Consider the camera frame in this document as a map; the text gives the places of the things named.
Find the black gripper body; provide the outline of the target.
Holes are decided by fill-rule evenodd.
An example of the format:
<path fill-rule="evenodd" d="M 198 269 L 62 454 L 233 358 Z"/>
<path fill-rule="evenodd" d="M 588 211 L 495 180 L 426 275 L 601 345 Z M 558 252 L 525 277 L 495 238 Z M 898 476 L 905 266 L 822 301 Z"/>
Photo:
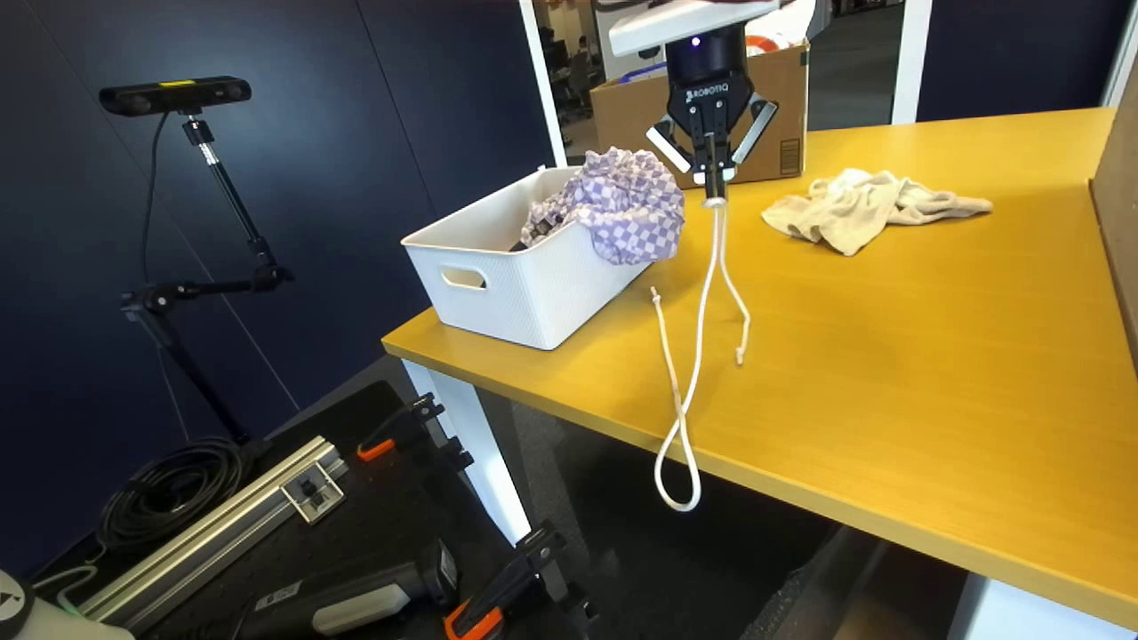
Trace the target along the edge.
<path fill-rule="evenodd" d="M 752 86 L 746 74 L 746 40 L 738 33 L 705 33 L 666 45 L 668 98 L 666 124 L 693 144 L 729 143 Z"/>

